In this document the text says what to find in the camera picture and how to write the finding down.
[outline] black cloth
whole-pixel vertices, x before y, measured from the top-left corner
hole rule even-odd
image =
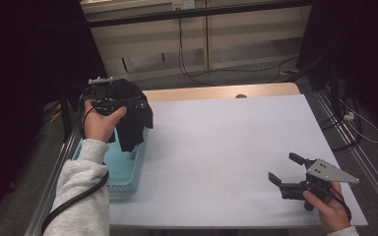
[[[134,83],[125,79],[114,81],[114,96],[117,99],[127,99],[139,96],[146,105],[128,108],[127,114],[121,119],[116,129],[119,143],[123,151],[132,151],[134,147],[144,141],[144,128],[153,128],[153,110],[150,108],[147,97]]]

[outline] table surface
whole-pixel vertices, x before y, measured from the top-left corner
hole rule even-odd
[[[300,92],[294,83],[282,83],[247,86],[145,90],[144,94],[150,102],[235,98],[239,94],[244,94],[247,97],[295,95],[300,94]]]
[[[339,166],[294,84],[145,91],[155,113],[138,192],[110,203],[110,223],[139,228],[320,225],[303,201],[283,200],[273,172],[298,183],[296,152]],[[249,98],[233,99],[238,94]],[[367,221],[347,184],[352,224]]]

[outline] gray sleeve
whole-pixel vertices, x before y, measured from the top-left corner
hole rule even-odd
[[[328,234],[327,236],[358,236],[358,233],[354,226],[350,226],[349,228]]]
[[[67,160],[60,173],[52,210],[96,185],[106,174],[101,165],[108,145],[97,140],[82,141],[77,160]],[[70,206],[47,227],[44,235],[108,235],[109,197],[106,185]]]

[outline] hand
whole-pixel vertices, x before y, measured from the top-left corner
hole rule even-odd
[[[93,109],[92,101],[85,101],[85,114]],[[112,135],[115,125],[127,113],[127,107],[118,108],[115,112],[108,116],[103,116],[92,110],[85,120],[85,135],[87,139],[99,140],[108,143]]]
[[[339,182],[333,182],[332,186],[342,195]],[[332,193],[339,199],[342,198],[336,191],[332,190]],[[303,197],[318,209],[322,226],[327,234],[350,227],[345,208],[336,200],[327,197],[323,202],[309,191],[304,191]]]

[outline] blue basket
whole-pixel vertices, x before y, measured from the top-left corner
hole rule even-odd
[[[118,134],[115,130],[115,143],[108,144],[109,151],[104,162],[109,170],[108,192],[111,199],[121,199],[137,192],[144,151],[149,130],[144,129],[144,141],[134,147],[132,152],[122,151]],[[81,144],[76,148],[73,160],[79,157]]]

